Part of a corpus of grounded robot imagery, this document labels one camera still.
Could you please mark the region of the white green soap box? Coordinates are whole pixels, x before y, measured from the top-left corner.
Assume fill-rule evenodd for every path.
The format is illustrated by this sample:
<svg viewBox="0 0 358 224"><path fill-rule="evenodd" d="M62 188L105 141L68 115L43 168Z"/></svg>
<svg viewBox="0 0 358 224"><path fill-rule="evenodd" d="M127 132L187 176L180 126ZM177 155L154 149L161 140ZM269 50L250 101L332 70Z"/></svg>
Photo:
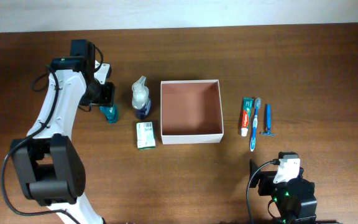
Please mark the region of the white green soap box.
<svg viewBox="0 0 358 224"><path fill-rule="evenodd" d="M137 148L139 150L152 149L156 147L154 127L152 122L141 122L136 124Z"/></svg>

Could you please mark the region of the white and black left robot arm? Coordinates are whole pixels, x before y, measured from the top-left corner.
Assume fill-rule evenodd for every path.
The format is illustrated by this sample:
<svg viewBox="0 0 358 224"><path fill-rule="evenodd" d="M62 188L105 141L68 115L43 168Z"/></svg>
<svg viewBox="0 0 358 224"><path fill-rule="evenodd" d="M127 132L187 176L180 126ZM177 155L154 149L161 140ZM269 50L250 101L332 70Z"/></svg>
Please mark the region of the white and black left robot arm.
<svg viewBox="0 0 358 224"><path fill-rule="evenodd" d="M47 207L64 223L104 223L85 194L85 167L71 133L78 109L114 105L115 86L107 82L111 66L96 60L92 42L72 40L70 54L47 65L47 94L24 139L12 141L4 164L11 160L24 197Z"/></svg>

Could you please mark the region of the teal mouthwash bottle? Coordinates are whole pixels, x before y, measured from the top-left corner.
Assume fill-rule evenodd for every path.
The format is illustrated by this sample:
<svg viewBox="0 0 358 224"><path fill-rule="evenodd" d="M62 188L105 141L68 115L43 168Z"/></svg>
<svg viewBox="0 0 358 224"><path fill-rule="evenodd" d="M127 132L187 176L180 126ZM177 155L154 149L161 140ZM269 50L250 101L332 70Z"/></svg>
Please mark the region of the teal mouthwash bottle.
<svg viewBox="0 0 358 224"><path fill-rule="evenodd" d="M117 122L118 112L117 112L116 105L113 105L112 107L100 106L99 109L105 115L109 123L113 124Z"/></svg>

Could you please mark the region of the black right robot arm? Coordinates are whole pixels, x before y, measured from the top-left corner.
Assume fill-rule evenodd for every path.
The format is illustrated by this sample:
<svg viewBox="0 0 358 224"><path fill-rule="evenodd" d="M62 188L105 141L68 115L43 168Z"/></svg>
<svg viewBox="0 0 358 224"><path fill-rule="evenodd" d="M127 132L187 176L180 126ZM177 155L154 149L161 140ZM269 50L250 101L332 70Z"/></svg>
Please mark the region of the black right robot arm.
<svg viewBox="0 0 358 224"><path fill-rule="evenodd" d="M279 216L272 221L279 224L314 223L317 200L315 184L303 178L300 159L273 159L261 166L250 160L250 177L246 194L258 188L260 196L269 196L268 205L275 204Z"/></svg>

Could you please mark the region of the clear pump soap bottle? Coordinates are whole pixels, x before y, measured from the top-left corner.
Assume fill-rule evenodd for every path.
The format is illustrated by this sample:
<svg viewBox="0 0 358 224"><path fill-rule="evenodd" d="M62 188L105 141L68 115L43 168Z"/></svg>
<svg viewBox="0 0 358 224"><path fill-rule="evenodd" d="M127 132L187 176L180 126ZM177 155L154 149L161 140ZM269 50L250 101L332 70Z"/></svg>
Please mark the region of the clear pump soap bottle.
<svg viewBox="0 0 358 224"><path fill-rule="evenodd" d="M141 76L132 85L132 106L138 119L145 119L151 108L149 89L145 86L146 77Z"/></svg>

